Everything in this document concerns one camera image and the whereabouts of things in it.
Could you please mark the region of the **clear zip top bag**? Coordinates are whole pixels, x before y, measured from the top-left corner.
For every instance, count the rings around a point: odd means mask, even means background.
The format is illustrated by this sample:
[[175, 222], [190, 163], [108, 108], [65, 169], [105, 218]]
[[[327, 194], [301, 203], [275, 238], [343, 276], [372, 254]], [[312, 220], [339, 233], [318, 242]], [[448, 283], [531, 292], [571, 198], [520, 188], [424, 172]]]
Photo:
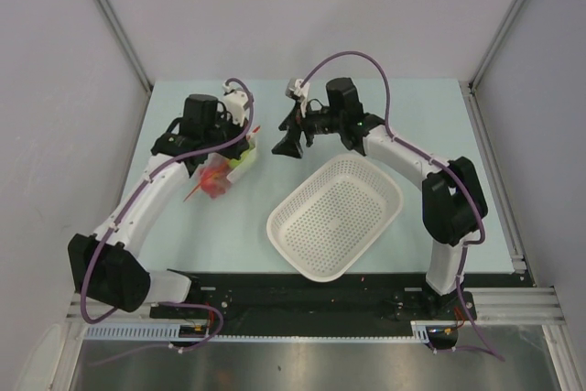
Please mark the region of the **clear zip top bag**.
[[[261, 125], [257, 125], [255, 128], [252, 129], [252, 131], [246, 136], [246, 140], [248, 141], [248, 145], [249, 147], [256, 147], [256, 160], [258, 159], [258, 136], [259, 133], [261, 131]], [[190, 191], [189, 194], [186, 195], [186, 197], [183, 199], [184, 202], [186, 202], [189, 198], [191, 198], [196, 192], [201, 192], [204, 193], [201, 190], [201, 185], [200, 185], [200, 178], [202, 173], [206, 170], [206, 169], [218, 169], [220, 171], [223, 171], [225, 173], [225, 177], [227, 178], [227, 180], [230, 182], [230, 188], [239, 180], [241, 179], [252, 167], [254, 164], [247, 170], [242, 171], [241, 169], [237, 169], [237, 170], [230, 170], [228, 168], [228, 161], [230, 159], [228, 159], [227, 157], [223, 157], [221, 155], [219, 155], [218, 153], [213, 153], [211, 154], [210, 158], [204, 163], [204, 165], [199, 168], [197, 170], [197, 178], [198, 178], [198, 183], [197, 185]]]

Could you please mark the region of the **red fake apple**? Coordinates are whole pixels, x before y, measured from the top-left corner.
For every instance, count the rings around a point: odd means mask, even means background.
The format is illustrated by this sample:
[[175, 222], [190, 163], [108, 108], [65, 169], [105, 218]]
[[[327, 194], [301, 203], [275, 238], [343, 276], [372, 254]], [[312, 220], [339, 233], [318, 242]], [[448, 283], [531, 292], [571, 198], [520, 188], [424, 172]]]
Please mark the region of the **red fake apple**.
[[230, 189], [225, 173], [218, 169], [206, 169], [200, 178], [201, 190], [211, 199], [218, 198]]

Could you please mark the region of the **green fake grapes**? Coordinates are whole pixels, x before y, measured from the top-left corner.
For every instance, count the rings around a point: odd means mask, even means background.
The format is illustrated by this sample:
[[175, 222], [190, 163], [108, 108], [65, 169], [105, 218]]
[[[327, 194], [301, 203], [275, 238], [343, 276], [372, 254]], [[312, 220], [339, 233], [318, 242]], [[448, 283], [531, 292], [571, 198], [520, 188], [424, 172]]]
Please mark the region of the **green fake grapes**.
[[245, 171], [254, 164], [256, 156], [256, 147], [249, 147], [238, 159], [230, 159], [228, 161], [228, 168], [230, 170], [241, 169], [242, 171]]

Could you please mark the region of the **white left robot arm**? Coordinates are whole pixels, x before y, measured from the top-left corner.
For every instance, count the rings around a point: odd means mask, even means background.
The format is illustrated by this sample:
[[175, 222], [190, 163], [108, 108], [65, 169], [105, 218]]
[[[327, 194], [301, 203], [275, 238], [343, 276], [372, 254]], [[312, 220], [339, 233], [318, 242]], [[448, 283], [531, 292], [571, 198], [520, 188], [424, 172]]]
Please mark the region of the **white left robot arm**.
[[192, 94], [183, 113], [157, 138], [146, 168], [131, 192], [91, 234], [75, 234], [68, 244], [71, 273], [89, 323], [90, 299], [112, 311], [132, 312], [145, 303], [169, 303], [180, 316], [196, 315], [201, 293], [174, 270], [148, 270], [138, 260], [147, 235], [173, 194], [208, 156], [239, 158], [249, 147], [254, 110], [249, 92], [225, 87], [224, 95]]

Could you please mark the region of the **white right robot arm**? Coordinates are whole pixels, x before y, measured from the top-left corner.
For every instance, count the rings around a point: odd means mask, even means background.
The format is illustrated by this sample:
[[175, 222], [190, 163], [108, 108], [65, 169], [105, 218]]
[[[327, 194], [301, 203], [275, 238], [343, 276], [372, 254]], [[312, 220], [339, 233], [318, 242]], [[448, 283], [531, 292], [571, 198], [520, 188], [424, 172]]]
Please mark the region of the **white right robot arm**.
[[316, 135], [337, 135], [344, 147], [373, 158], [408, 179], [421, 192], [422, 221], [433, 239], [423, 310], [443, 319], [455, 308], [453, 291], [463, 282], [464, 248], [472, 234], [484, 234], [488, 213], [475, 166], [466, 157], [439, 159], [394, 133], [388, 122], [367, 113], [349, 78], [326, 84], [328, 103], [318, 110], [309, 103], [309, 87], [301, 79], [288, 83], [286, 95], [294, 106], [279, 125], [284, 137], [275, 155], [300, 158]]

